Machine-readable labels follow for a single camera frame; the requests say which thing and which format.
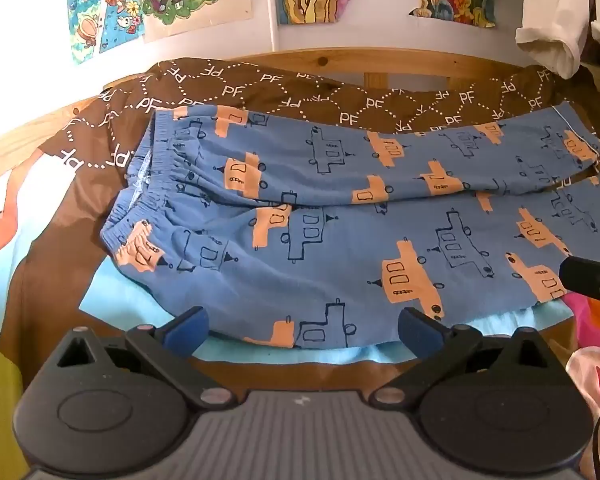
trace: gray ribbed panel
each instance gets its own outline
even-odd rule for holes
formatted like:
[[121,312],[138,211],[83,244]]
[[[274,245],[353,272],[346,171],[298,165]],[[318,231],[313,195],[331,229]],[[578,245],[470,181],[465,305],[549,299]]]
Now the gray ribbed panel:
[[[203,415],[170,457],[120,480],[493,480],[442,458],[355,392],[253,392]],[[581,479],[572,470],[546,480]],[[35,472],[28,480],[58,480]]]

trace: metal screw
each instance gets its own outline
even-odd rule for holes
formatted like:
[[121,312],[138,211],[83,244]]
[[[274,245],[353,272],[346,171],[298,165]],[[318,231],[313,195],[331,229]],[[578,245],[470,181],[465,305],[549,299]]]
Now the metal screw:
[[404,400],[404,391],[388,386],[376,391],[376,400],[382,404],[400,404]]
[[202,390],[200,400],[205,404],[219,406],[227,404],[232,398],[232,393],[226,388],[207,388]]

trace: wooden bed frame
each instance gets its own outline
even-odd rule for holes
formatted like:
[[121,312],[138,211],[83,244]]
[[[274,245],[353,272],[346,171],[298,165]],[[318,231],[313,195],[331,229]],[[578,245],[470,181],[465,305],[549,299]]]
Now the wooden bed frame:
[[[310,74],[363,73],[366,88],[388,88],[389,74],[415,74],[446,77],[448,88],[459,89],[471,80],[506,77],[521,68],[479,57],[400,48],[289,50],[235,60]],[[594,75],[600,92],[600,69],[587,67]],[[111,88],[138,76],[139,74],[134,74],[112,81],[104,88]],[[94,99],[95,96],[72,103],[0,136],[0,176],[26,160],[33,150]]]

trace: brown bed sheet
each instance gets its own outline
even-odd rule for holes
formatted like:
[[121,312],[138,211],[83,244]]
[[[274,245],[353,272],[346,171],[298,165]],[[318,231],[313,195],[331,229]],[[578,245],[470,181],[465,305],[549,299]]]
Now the brown bed sheet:
[[[600,114],[591,112],[596,93],[586,71],[565,82],[535,66],[506,80],[467,83],[462,91],[409,92],[363,89],[239,62],[179,59],[158,63],[145,76],[104,92],[40,146],[43,153],[76,166],[77,172],[52,221],[11,280],[0,352],[20,367],[28,384],[72,327],[89,326],[102,336],[118,333],[78,306],[106,256],[98,234],[125,185],[125,168],[105,162],[122,162],[123,155],[135,149],[155,107],[223,104],[391,133],[487,123],[568,99],[583,122],[600,136]],[[544,336],[573,349],[573,332],[573,321],[568,320],[544,331]],[[239,394],[247,388],[359,388],[369,392],[410,366],[191,362]]]

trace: black cable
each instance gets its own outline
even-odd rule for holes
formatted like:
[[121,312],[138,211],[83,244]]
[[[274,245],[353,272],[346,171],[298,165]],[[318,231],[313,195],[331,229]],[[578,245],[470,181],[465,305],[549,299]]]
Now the black cable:
[[598,431],[600,430],[600,416],[593,428],[593,471],[596,473],[596,480],[600,480],[600,449],[598,444]]

